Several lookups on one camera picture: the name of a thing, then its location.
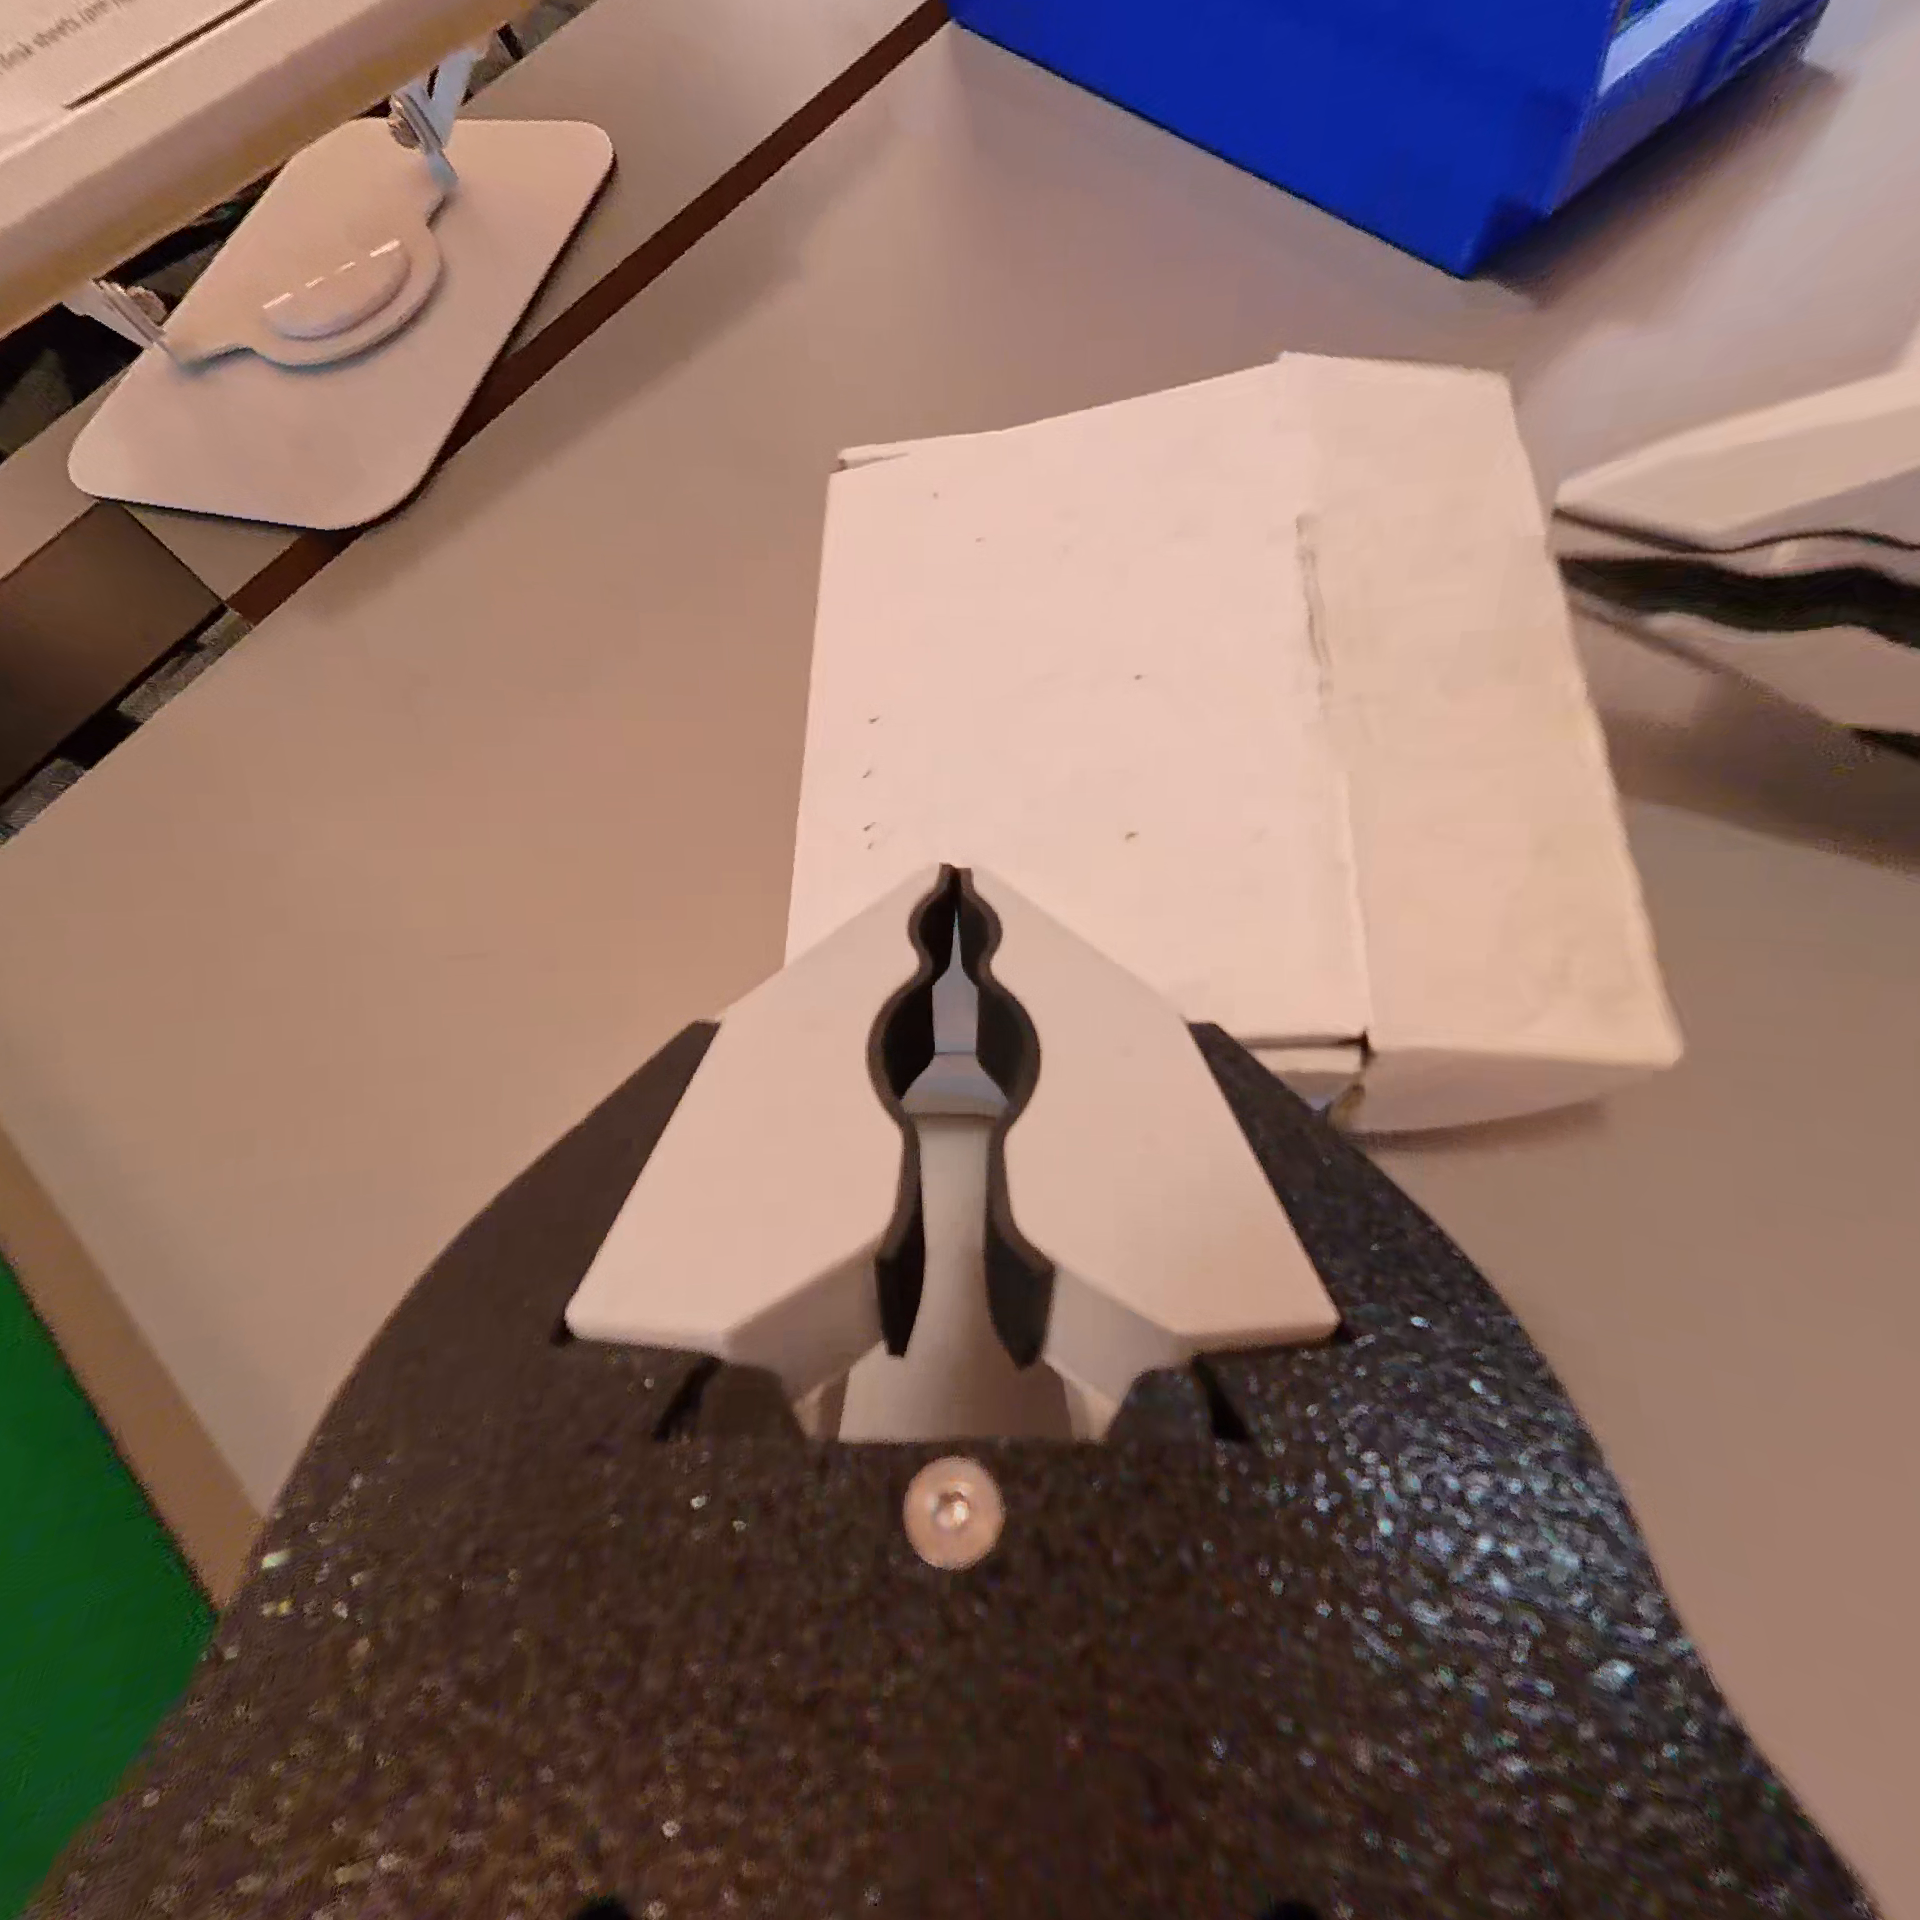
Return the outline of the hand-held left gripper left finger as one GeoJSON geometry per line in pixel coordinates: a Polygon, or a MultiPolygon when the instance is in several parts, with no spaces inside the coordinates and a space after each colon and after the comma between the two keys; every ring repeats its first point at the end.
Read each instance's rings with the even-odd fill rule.
{"type": "Polygon", "coordinates": [[[721,1016],[568,1302],[573,1338],[756,1370],[791,1405],[905,1354],[929,1253],[905,1093],[956,900],[956,866],[914,872],[721,1016]]]}

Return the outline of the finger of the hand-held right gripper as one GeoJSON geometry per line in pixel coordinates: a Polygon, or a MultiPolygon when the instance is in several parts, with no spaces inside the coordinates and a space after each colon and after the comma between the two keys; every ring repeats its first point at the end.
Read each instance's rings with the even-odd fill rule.
{"type": "Polygon", "coordinates": [[[1843,729],[1919,733],[1919,588],[1860,565],[1753,574],[1681,557],[1564,557],[1620,630],[1843,729]]]}
{"type": "Polygon", "coordinates": [[[1560,561],[1919,585],[1919,341],[1874,376],[1681,429],[1565,480],[1560,561]]]}

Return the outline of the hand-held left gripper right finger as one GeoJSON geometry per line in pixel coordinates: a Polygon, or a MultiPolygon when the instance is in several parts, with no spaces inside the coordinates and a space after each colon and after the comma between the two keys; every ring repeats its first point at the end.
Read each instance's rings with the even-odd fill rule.
{"type": "Polygon", "coordinates": [[[954,872],[987,1148],[995,1332],[1098,1443],[1141,1377],[1320,1346],[1339,1315],[1188,1022],[987,872],[954,872]]]}

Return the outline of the white cardboard box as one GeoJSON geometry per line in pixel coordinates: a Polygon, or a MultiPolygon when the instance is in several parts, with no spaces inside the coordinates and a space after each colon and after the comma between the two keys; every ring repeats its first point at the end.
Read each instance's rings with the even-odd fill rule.
{"type": "Polygon", "coordinates": [[[1365,1134],[1684,1054],[1500,372],[1287,353],[844,451],[784,957],[935,862],[1365,1134]]]}

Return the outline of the blue plastic bin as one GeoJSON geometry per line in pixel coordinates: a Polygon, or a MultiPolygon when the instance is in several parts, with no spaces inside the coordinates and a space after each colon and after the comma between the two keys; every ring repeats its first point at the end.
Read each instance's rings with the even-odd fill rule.
{"type": "Polygon", "coordinates": [[[952,3],[952,20],[1475,277],[1826,3],[952,3]]]}

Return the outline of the grey desk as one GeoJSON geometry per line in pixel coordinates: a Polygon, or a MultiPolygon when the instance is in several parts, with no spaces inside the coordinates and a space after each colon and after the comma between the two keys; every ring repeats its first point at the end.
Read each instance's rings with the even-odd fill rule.
{"type": "Polygon", "coordinates": [[[1916,4],[1490,278],[956,28],[5,843],[5,1249],[216,1604],[397,1297],[783,957],[839,451],[1276,353],[1501,372],[1546,496],[1916,331],[1916,4]]]}

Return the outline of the green floor mat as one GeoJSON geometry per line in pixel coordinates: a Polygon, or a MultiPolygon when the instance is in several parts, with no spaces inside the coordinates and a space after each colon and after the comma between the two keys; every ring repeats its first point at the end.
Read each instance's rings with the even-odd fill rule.
{"type": "Polygon", "coordinates": [[[212,1609],[2,1274],[2,1915],[25,1913],[177,1705],[212,1609]]]}

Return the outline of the silver tablet stand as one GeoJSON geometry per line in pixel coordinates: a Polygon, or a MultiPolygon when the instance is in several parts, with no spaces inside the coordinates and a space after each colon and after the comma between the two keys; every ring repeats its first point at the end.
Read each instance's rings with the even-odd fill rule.
{"type": "Polygon", "coordinates": [[[283,162],[79,433],[76,490],[307,532],[418,492],[616,161],[577,120],[461,128],[481,57],[283,162]]]}

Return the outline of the wooden board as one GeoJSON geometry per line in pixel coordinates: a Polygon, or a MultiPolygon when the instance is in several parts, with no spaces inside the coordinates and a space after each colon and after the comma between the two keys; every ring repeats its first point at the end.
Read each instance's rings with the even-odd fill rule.
{"type": "Polygon", "coordinates": [[[2,331],[527,11],[517,3],[247,3],[74,108],[5,122],[2,331]]]}

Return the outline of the printed instruction sheet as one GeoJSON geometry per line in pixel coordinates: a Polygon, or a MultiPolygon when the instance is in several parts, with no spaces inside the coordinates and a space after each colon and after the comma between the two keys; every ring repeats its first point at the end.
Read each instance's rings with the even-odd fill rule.
{"type": "Polygon", "coordinates": [[[2,3],[2,116],[80,105],[247,3],[2,3]]]}

